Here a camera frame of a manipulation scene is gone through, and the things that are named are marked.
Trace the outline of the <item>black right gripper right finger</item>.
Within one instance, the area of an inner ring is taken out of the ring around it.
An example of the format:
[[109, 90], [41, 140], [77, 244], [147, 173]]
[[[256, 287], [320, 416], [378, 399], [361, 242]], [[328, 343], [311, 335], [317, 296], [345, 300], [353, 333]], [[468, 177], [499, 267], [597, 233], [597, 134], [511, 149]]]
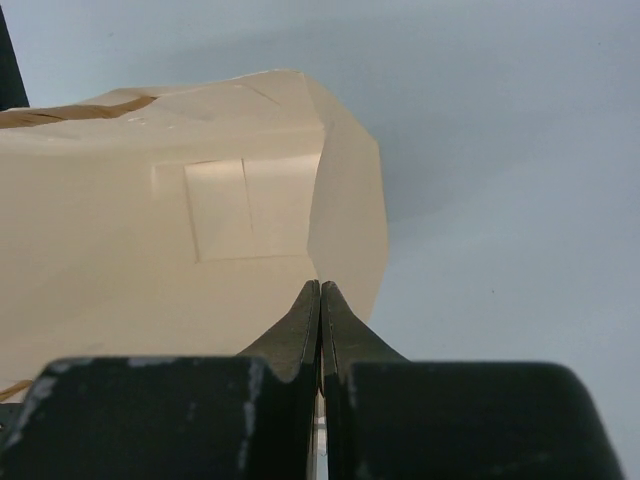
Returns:
[[351, 309], [338, 285], [321, 287], [320, 322], [331, 479], [411, 479], [409, 362]]

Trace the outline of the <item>cream paper takeout bag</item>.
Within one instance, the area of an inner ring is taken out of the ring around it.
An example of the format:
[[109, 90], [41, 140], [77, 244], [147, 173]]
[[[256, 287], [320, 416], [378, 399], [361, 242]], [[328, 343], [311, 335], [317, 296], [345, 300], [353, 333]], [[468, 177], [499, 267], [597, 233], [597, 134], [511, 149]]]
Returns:
[[306, 74], [117, 89], [1, 115], [1, 386], [49, 362], [229, 355], [337, 283], [371, 316], [379, 146]]

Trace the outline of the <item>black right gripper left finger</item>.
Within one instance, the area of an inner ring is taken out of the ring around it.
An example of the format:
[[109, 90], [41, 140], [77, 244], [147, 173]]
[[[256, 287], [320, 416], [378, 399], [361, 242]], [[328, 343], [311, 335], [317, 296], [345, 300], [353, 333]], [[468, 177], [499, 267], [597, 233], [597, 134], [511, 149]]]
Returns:
[[249, 360], [238, 468], [246, 479], [314, 475], [320, 285], [304, 284], [289, 311], [240, 352]]

